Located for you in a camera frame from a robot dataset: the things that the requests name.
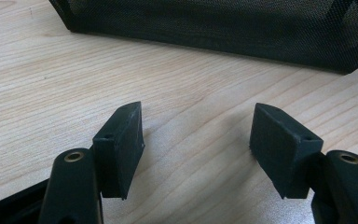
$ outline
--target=light wood surface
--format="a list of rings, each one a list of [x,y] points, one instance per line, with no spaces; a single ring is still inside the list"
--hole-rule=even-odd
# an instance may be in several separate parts
[[[358,70],[71,34],[47,0],[0,1],[0,199],[48,178],[54,158],[142,101],[146,148],[105,223],[313,223],[252,157],[255,103],[275,105],[358,154]]]

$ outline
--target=wood grain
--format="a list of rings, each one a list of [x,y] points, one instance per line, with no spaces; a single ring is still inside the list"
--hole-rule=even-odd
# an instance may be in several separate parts
[[[256,102],[358,154],[358,70],[317,69],[67,31],[48,1],[0,1],[0,199],[89,147],[121,105],[142,101],[145,153],[105,223],[313,223],[281,200],[248,150]]]

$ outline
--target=wooden table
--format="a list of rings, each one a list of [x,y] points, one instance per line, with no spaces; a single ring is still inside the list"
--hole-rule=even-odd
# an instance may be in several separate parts
[[[248,145],[256,102],[358,154],[358,70],[121,37],[72,34],[47,0],[0,1],[0,199],[49,177],[54,158],[142,101],[146,148],[105,223],[313,223],[282,200]]]

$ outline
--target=black mesh tray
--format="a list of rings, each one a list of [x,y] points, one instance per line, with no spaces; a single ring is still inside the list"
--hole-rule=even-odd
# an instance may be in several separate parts
[[[66,27],[300,63],[358,68],[358,0],[50,0]]]

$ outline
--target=tabletop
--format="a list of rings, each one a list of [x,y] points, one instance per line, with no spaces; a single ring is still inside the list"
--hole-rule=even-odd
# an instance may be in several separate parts
[[[145,151],[105,223],[313,223],[249,150],[255,103],[358,154],[358,69],[300,65],[69,32],[47,0],[0,1],[0,199],[49,177],[56,156],[141,101]]]

